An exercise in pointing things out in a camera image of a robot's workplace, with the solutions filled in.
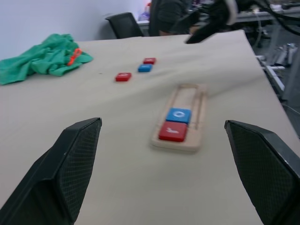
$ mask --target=wooden block holder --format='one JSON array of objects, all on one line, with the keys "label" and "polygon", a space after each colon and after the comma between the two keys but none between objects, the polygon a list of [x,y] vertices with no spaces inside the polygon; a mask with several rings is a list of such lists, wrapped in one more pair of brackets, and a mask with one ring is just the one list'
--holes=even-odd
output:
[{"label": "wooden block holder", "polygon": [[[204,124],[204,116],[207,101],[206,84],[182,84],[171,95],[167,105],[161,114],[151,144],[168,149],[196,152],[201,145],[201,137]],[[165,122],[165,118],[171,108],[190,109],[192,112],[187,135],[184,142],[171,142],[159,140],[159,131]]]}]

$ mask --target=green cloth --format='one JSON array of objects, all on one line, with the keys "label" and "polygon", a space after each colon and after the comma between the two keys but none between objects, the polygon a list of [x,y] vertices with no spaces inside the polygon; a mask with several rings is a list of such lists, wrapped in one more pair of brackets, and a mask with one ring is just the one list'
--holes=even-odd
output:
[{"label": "green cloth", "polygon": [[93,58],[87,53],[70,62],[74,50],[79,48],[69,34],[52,34],[40,45],[35,45],[18,57],[0,61],[0,84],[24,81],[34,73],[63,76],[66,72],[90,62]]}]

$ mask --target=orange object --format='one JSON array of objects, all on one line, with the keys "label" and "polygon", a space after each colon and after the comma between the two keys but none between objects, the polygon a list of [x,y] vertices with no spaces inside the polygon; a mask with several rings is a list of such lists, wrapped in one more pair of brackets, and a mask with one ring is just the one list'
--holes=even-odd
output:
[{"label": "orange object", "polygon": [[68,65],[68,66],[71,66],[71,65],[74,63],[74,60],[75,60],[78,56],[80,56],[81,53],[82,53],[82,50],[81,50],[80,48],[76,48],[76,49],[74,50],[73,55],[71,56],[70,62],[69,62],[67,65]]}]

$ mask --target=gray shirt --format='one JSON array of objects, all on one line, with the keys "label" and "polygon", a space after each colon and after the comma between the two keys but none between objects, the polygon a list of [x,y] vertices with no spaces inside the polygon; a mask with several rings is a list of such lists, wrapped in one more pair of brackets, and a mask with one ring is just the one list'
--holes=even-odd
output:
[{"label": "gray shirt", "polygon": [[[191,0],[152,0],[149,35],[159,36],[159,31],[170,33],[172,26],[188,13]],[[179,34],[188,34],[182,30]]]}]

